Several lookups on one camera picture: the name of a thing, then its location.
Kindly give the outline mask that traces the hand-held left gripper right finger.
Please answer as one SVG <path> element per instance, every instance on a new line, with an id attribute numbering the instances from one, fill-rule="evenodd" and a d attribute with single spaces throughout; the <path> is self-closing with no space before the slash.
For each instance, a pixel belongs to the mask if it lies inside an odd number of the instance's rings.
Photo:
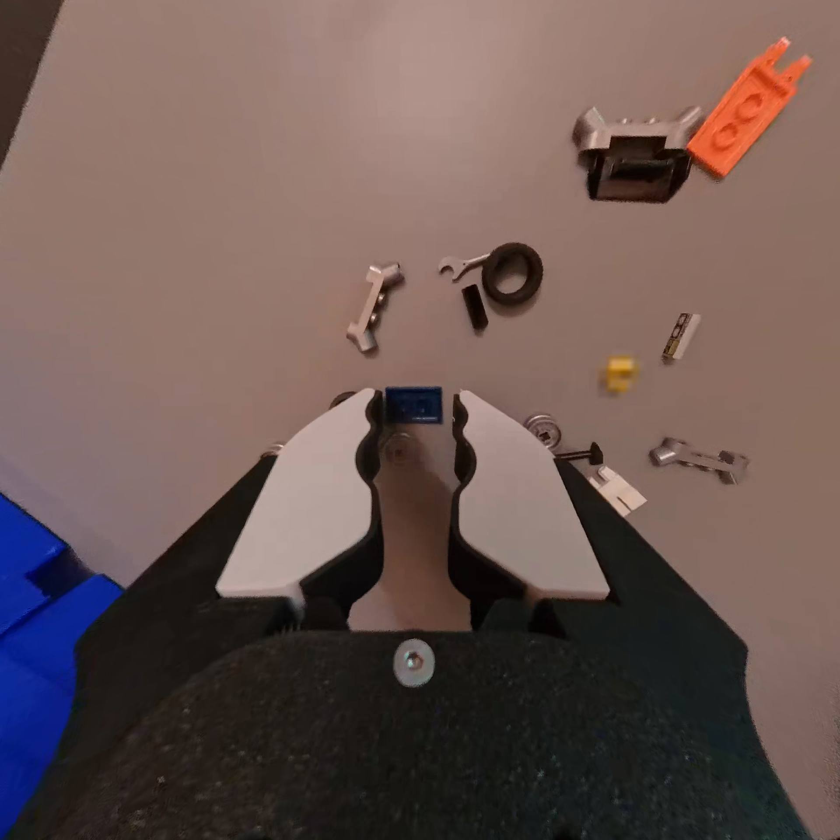
<path id="1" fill-rule="evenodd" d="M 471 391 L 454 397 L 451 532 L 530 601 L 603 601 L 610 587 L 550 450 Z"/>

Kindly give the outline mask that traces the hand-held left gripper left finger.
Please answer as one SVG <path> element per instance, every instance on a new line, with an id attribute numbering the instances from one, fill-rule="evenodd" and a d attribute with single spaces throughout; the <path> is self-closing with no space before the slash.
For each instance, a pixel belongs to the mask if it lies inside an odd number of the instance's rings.
<path id="1" fill-rule="evenodd" d="M 282 446 L 217 579 L 220 597 L 305 602 L 305 581 L 368 534 L 372 478 L 358 456 L 381 398 L 356 392 Z"/>

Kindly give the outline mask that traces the blue lego piece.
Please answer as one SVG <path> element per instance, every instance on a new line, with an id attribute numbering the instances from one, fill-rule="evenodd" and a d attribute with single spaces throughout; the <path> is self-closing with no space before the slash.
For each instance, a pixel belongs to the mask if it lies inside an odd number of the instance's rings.
<path id="1" fill-rule="evenodd" d="M 444 421 L 443 388 L 439 385 L 387 386 L 383 417 L 388 425 L 441 425 Z"/>

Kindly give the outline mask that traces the white small lego piece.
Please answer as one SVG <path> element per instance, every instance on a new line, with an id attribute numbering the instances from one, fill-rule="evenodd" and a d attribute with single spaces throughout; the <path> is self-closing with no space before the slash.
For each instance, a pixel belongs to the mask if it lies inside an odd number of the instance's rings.
<path id="1" fill-rule="evenodd" d="M 647 503 L 635 487 L 607 465 L 598 466 L 587 476 L 587 480 L 622 518 L 627 518 Z"/>

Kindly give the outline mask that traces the yellow grey lego piece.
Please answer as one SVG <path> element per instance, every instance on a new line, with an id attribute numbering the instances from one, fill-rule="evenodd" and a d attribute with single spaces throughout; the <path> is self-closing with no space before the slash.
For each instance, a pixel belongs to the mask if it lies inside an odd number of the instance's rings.
<path id="1" fill-rule="evenodd" d="M 607 358 L 601 374 L 601 388 L 605 394 L 618 396 L 629 392 L 640 372 L 638 359 L 632 355 L 615 354 Z"/>

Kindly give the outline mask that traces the grey bumpy lego piece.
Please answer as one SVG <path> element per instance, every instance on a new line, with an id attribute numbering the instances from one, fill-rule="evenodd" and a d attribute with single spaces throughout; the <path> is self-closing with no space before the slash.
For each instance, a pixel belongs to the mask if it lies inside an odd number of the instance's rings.
<path id="1" fill-rule="evenodd" d="M 382 310 L 391 289 L 402 284 L 404 279 L 403 268 L 396 262 L 385 266 L 370 266 L 367 269 L 367 297 L 360 316 L 348 325 L 345 332 L 346 338 L 362 354 L 370 354 L 377 350 L 375 330 L 382 319 Z"/>
<path id="2" fill-rule="evenodd" d="M 648 458 L 656 467 L 679 465 L 714 474 L 727 486 L 736 486 L 742 482 L 751 463 L 746 455 L 726 449 L 712 455 L 674 437 L 665 437 L 660 444 L 650 449 Z"/>

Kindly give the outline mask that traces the black lego tire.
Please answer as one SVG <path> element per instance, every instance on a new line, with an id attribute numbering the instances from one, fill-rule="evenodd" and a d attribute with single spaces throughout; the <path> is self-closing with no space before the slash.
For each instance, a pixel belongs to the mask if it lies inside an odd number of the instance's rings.
<path id="1" fill-rule="evenodd" d="M 521 259 L 526 268 L 524 281 L 519 289 L 505 292 L 500 289 L 502 271 L 507 263 Z M 543 281 L 543 261 L 531 246 L 511 242 L 494 248 L 481 270 L 482 285 L 488 298 L 504 308 L 516 308 L 533 299 Z"/>

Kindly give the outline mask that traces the orange lego plate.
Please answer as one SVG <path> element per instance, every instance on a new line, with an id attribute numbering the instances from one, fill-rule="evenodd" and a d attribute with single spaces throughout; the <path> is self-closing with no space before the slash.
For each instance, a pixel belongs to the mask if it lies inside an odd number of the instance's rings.
<path id="1" fill-rule="evenodd" d="M 790 44 L 782 37 L 754 58 L 688 142 L 693 161 L 714 178 L 730 174 L 796 94 L 812 58 L 802 56 L 779 69 Z"/>

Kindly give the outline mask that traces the black small bar piece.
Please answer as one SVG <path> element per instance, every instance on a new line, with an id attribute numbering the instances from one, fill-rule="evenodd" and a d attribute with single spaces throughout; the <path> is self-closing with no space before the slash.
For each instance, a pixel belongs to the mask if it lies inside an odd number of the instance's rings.
<path id="1" fill-rule="evenodd" d="M 489 325 L 489 319 L 480 289 L 475 283 L 469 284 L 462 288 L 461 295 L 465 303 L 471 328 L 475 334 L 483 333 Z"/>

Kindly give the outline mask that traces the grey small wrench piece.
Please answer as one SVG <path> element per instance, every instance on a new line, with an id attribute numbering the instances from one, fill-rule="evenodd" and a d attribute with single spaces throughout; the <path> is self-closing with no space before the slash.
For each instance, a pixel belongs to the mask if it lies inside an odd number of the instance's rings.
<path id="1" fill-rule="evenodd" d="M 454 256 L 444 257 L 437 266 L 437 272 L 441 275 L 449 273 L 453 282 L 458 282 L 466 273 L 482 267 L 490 257 L 490 253 L 480 255 L 471 259 L 461 259 Z"/>

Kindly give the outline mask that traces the blue storage bin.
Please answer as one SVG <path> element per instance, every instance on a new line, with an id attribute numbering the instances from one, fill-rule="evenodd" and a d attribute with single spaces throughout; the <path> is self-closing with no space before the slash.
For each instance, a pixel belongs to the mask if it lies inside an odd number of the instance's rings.
<path id="1" fill-rule="evenodd" d="M 1 496 L 1 832 L 54 759 L 74 702 L 74 648 L 123 593 Z"/>

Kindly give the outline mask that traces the black grey hinge piece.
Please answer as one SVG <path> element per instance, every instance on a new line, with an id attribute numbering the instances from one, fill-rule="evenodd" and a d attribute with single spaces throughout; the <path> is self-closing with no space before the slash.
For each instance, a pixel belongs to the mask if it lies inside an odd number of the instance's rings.
<path id="1" fill-rule="evenodd" d="M 591 200 L 668 202 L 690 175 L 687 146 L 704 119 L 698 106 L 672 119 L 608 121 L 597 108 L 583 112 L 572 140 Z"/>

